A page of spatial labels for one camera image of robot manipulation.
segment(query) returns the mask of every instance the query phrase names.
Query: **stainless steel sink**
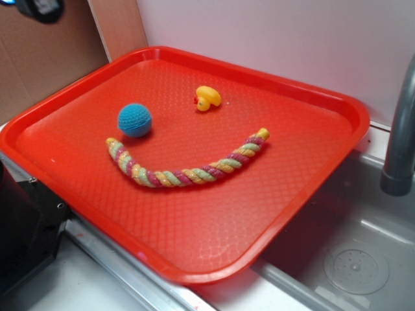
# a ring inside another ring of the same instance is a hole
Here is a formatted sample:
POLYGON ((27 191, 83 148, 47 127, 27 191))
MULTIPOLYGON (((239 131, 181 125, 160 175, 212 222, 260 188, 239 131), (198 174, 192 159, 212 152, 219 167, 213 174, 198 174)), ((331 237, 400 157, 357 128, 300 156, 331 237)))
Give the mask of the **stainless steel sink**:
POLYGON ((354 151, 254 269, 315 310, 415 310, 415 187, 383 193, 382 166, 354 151))

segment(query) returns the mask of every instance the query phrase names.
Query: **blue ball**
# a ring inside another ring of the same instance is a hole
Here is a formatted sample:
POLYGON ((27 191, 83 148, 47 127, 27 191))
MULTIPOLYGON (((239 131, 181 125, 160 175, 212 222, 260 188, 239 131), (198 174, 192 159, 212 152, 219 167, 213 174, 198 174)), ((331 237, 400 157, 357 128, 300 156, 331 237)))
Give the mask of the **blue ball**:
POLYGON ((141 104, 129 104, 118 115, 118 128, 130 137, 147 134, 152 126, 150 111, 141 104))

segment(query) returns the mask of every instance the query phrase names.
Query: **white wall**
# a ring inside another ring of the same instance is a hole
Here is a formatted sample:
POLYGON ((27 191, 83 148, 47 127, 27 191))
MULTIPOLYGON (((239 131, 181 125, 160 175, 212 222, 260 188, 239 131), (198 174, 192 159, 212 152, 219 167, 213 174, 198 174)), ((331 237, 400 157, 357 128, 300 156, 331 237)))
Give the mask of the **white wall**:
POLYGON ((391 125, 415 53, 414 0, 137 0, 148 44, 325 87, 391 125))

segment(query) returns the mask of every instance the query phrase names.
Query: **multicolored rope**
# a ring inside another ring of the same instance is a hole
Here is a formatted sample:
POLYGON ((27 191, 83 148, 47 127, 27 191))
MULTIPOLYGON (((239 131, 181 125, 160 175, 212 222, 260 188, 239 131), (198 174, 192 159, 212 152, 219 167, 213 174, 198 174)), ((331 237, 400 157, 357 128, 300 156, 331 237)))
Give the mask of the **multicolored rope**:
POLYGON ((141 185, 150 188, 184 187, 194 184, 204 184, 225 177, 236 168, 241 168, 251 157, 260 151, 263 143, 270 137, 268 130, 261 128, 245 140, 245 143, 234 150, 226 158, 205 165, 201 168, 175 170, 170 172, 153 172, 138 164, 122 143, 114 138, 108 138, 106 144, 108 152, 118 167, 127 176, 141 185))

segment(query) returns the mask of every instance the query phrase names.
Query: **gray faucet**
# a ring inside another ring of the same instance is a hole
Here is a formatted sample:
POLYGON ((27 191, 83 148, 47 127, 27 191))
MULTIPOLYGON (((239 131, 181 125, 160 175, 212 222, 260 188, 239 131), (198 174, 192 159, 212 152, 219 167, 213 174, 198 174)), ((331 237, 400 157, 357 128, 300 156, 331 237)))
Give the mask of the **gray faucet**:
POLYGON ((410 191, 415 167, 415 55, 410 61, 390 132, 381 188, 393 196, 410 191))

